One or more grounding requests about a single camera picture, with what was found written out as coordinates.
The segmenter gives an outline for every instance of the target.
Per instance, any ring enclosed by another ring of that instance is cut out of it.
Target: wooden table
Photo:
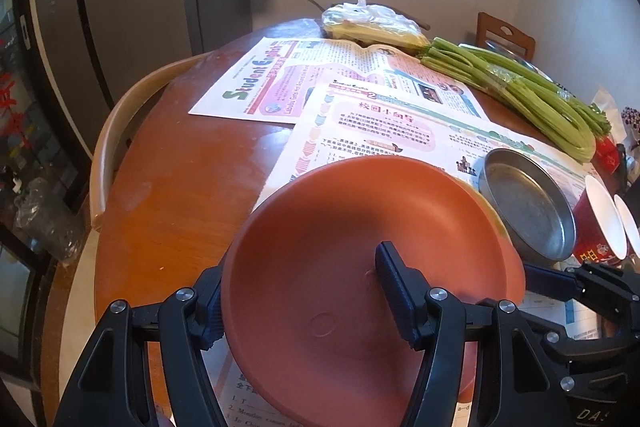
[[[320,37],[297,20],[212,52],[169,85],[143,122],[114,181],[95,267],[95,315],[115,299],[160,302],[218,263],[289,138],[291,125],[192,116],[207,89],[262,37]],[[549,141],[516,113],[474,92],[495,123]],[[611,182],[610,176],[603,176]],[[170,411],[158,344],[149,349],[154,399]]]

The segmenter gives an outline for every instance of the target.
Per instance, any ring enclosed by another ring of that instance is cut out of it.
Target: circular mark on bowl
[[[309,330],[314,337],[326,337],[336,327],[337,321],[331,313],[320,313],[309,321]]]

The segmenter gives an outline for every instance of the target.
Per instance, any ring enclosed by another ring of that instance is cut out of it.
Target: newspaper
[[[488,120],[465,84],[395,48],[350,41],[263,38],[193,106],[190,114],[296,123],[323,73],[380,84]]]
[[[309,97],[298,124],[256,206],[298,176],[330,162],[363,155],[399,155],[438,166],[477,188],[487,152],[518,150],[558,182],[571,206],[584,190],[584,176],[595,174],[562,152],[489,121],[409,93],[334,75]],[[563,266],[578,266],[570,258]],[[575,339],[598,336],[596,314],[577,301],[567,303],[526,292],[523,311],[565,326]],[[203,353],[207,372],[230,426],[298,427],[267,404],[246,381],[226,342]],[[466,427],[471,406],[459,403],[452,427]]]

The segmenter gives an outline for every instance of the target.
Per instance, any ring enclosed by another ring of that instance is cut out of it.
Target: wooden chair
[[[102,216],[113,182],[113,171],[116,168],[116,150],[130,122],[155,93],[177,76],[189,71],[206,55],[185,58],[149,73],[118,100],[102,126],[91,163],[89,208],[92,229],[99,231],[102,227]]]
[[[488,13],[480,12],[478,14],[478,29],[476,30],[476,46],[478,48],[486,47],[487,33],[497,35],[501,39],[519,46],[524,50],[524,53],[513,50],[514,53],[526,60],[533,59],[533,53],[536,51],[536,41],[533,37],[529,37],[508,22],[491,17]]]

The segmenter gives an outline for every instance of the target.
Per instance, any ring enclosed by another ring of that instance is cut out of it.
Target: green vegetable
[[[420,61],[511,105],[578,162],[591,160],[594,135],[606,129],[602,113],[507,57],[435,38]]]

